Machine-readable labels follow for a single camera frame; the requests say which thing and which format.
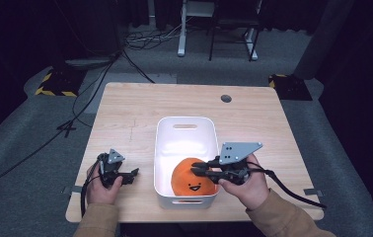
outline person's right hand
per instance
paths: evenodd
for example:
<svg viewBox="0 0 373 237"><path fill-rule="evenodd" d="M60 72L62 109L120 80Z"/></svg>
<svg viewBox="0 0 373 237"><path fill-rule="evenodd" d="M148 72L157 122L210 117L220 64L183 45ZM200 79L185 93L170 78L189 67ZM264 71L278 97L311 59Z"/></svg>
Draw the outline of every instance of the person's right hand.
<svg viewBox="0 0 373 237"><path fill-rule="evenodd" d="M251 154L247 158L248 162L259 164L257 157ZM249 164L250 168L258 169L256 165ZM269 195L269 188L267 187L265 174L261 172L253 172L244 184L237 186L227 180L220 179L218 184L223 189L237 197L240 202L250 210L258 208Z"/></svg>

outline chair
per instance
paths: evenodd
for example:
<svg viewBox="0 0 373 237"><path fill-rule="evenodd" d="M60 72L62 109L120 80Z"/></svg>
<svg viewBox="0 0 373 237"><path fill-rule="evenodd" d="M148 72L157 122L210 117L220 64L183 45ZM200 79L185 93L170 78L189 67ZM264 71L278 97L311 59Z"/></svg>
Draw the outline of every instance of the chair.
<svg viewBox="0 0 373 237"><path fill-rule="evenodd" d="M240 29L246 28L242 41L218 40L217 42L245 43L249 46L249 61L252 61L257 44L258 36L262 30L260 12L258 7L261 0L215 0L212 23L211 48L208 60L211 61L215 43L215 33L218 29ZM245 36L256 31L255 39L248 40Z"/></svg>

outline bin handle cutout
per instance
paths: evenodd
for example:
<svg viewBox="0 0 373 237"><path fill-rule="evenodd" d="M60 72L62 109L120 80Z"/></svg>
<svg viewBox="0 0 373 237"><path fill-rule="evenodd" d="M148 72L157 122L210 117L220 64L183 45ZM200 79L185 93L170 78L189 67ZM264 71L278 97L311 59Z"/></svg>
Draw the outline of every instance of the bin handle cutout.
<svg viewBox="0 0 373 237"><path fill-rule="evenodd" d="M173 204L201 204L204 203L202 199L175 199L172 200Z"/></svg>
<svg viewBox="0 0 373 237"><path fill-rule="evenodd" d="M197 124L174 124L174 129L196 129L198 127Z"/></svg>

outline white plastic bin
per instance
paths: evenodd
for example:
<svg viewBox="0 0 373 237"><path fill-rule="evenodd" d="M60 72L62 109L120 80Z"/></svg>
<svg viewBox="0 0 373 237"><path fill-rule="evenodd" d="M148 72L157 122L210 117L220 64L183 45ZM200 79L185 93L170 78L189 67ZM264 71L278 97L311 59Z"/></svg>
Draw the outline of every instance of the white plastic bin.
<svg viewBox="0 0 373 237"><path fill-rule="evenodd" d="M159 204L167 209L209 208L219 192L212 196L175 196L171 186L175 167L187 157L204 162L218 155L214 123L202 117L162 118L157 127L154 185Z"/></svg>

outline hand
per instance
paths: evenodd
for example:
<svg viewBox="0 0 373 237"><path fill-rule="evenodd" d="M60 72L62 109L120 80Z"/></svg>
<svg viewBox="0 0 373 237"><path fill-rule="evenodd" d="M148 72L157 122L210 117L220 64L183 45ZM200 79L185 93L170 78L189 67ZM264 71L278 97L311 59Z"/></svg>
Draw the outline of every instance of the hand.
<svg viewBox="0 0 373 237"><path fill-rule="evenodd" d="M102 203L102 204L114 204L116 195L122 183L122 176L119 176L113 182L113 185L108 190L103 186L100 176L100 165L95 167L94 173L92 173L91 183L88 185L86 200L90 203Z"/></svg>
<svg viewBox="0 0 373 237"><path fill-rule="evenodd" d="M248 162L259 164L257 157L251 154L247 158ZM250 168L258 169L256 165L249 164ZM240 202L250 210L258 208L269 195L269 188L267 187L266 178L264 173L253 172L244 184L237 186L227 180L220 179L218 184L223 189L237 197Z"/></svg>

